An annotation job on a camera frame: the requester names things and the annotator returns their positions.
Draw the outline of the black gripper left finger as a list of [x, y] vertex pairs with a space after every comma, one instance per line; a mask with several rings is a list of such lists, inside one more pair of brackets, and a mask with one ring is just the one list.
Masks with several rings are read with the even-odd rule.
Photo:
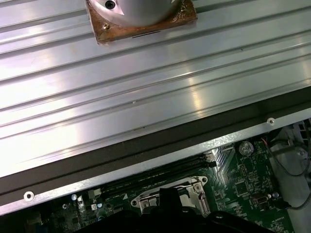
[[170, 190], [160, 189], [159, 205], [144, 214], [122, 210], [94, 224], [96, 233], [168, 233], [170, 231]]

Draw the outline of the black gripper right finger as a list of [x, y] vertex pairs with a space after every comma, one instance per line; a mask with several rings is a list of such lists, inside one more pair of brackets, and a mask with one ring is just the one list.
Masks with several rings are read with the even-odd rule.
[[223, 211], [207, 217], [184, 208], [176, 189], [169, 189], [169, 228], [172, 233], [271, 233], [256, 223]]

